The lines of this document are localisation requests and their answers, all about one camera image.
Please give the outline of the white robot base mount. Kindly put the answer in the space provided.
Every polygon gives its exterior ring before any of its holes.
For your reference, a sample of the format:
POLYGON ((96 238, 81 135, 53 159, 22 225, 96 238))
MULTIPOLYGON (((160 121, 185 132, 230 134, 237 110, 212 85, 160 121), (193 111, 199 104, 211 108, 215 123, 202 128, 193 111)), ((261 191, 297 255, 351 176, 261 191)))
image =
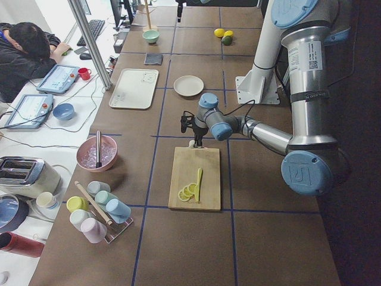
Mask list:
POLYGON ((274 1, 269 1, 252 68, 246 76, 236 77, 236 93, 240 104, 280 103, 274 70, 283 30, 271 19, 273 7, 274 1))

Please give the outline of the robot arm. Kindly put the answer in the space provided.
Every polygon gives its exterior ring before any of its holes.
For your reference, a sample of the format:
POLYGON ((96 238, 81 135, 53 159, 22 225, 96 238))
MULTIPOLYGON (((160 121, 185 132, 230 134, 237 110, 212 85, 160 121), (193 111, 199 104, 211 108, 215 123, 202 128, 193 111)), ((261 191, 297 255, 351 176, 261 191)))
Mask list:
POLYGON ((182 129, 193 130, 195 147, 202 146, 207 133, 219 141, 239 133, 284 156, 282 177, 299 194, 321 195, 343 183, 350 167, 327 123, 324 49, 348 37, 351 8, 351 1, 270 1, 252 69, 236 78, 236 91, 241 104, 275 102, 274 69, 281 48, 286 48, 293 132, 247 115, 225 115, 217 97, 206 93, 197 113, 181 119, 182 129))

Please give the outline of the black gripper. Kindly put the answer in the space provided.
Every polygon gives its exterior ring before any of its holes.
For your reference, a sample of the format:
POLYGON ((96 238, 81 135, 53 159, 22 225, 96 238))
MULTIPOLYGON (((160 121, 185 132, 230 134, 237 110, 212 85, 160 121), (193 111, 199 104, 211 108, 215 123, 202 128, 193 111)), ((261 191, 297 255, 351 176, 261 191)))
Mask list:
POLYGON ((195 139, 194 139, 194 147, 202 147, 202 138, 208 133, 208 128, 202 128, 199 127, 198 125, 193 125, 192 126, 193 132, 195 134, 195 139))
POLYGON ((182 16, 182 11, 183 11, 183 4, 184 4, 184 0, 176 0, 177 2, 177 22, 180 23, 181 22, 181 16, 182 16))

